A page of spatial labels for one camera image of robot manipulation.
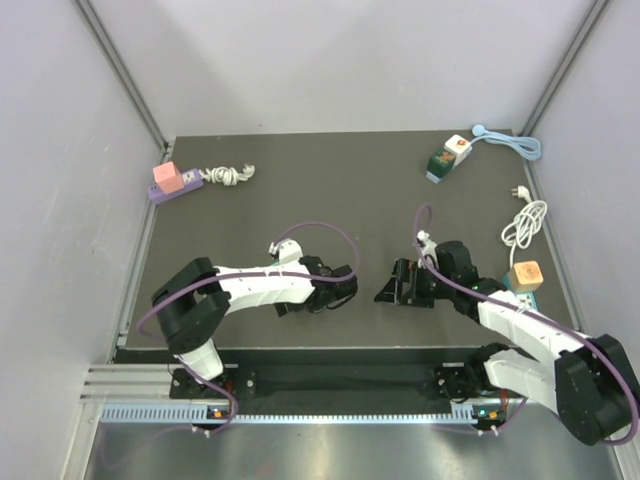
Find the purple power strip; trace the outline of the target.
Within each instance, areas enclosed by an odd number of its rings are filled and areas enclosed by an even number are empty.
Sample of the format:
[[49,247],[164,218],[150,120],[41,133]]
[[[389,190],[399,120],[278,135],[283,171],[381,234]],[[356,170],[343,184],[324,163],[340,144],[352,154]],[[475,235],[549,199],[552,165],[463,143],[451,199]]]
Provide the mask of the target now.
[[197,169],[182,172],[180,177],[180,182],[172,180],[167,186],[158,183],[150,186],[147,190],[150,202],[159,205],[204,186],[204,180]]

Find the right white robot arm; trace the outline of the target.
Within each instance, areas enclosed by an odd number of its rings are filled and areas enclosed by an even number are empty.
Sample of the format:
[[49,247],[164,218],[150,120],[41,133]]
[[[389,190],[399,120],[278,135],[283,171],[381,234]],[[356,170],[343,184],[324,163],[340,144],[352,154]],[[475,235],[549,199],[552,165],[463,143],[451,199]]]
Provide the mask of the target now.
[[526,307],[503,283],[482,277],[460,241],[420,240],[416,260],[396,260],[378,303],[432,308],[439,300],[508,339],[481,347],[464,363],[469,388],[509,390],[546,407],[586,445],[622,443],[639,430],[639,382],[623,345],[568,329]]

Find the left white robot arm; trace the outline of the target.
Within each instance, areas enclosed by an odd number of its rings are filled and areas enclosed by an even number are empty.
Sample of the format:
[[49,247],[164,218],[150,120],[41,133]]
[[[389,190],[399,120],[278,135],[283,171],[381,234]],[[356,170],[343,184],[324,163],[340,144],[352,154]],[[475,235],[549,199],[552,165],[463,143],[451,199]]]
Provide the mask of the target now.
[[245,269],[215,267],[201,257],[157,290],[152,305],[169,352],[193,371],[194,387],[212,397],[227,382],[213,340],[226,316],[267,305],[273,305],[279,316],[331,310],[357,292],[350,266],[333,269],[317,256]]

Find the pink charger plug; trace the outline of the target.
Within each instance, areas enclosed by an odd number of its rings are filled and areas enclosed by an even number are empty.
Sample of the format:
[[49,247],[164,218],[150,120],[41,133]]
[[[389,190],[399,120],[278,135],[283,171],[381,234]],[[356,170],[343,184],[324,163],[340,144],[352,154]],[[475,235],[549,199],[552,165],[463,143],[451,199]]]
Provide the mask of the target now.
[[172,194],[184,187],[181,172],[172,161],[167,161],[153,169],[154,182],[164,194]]

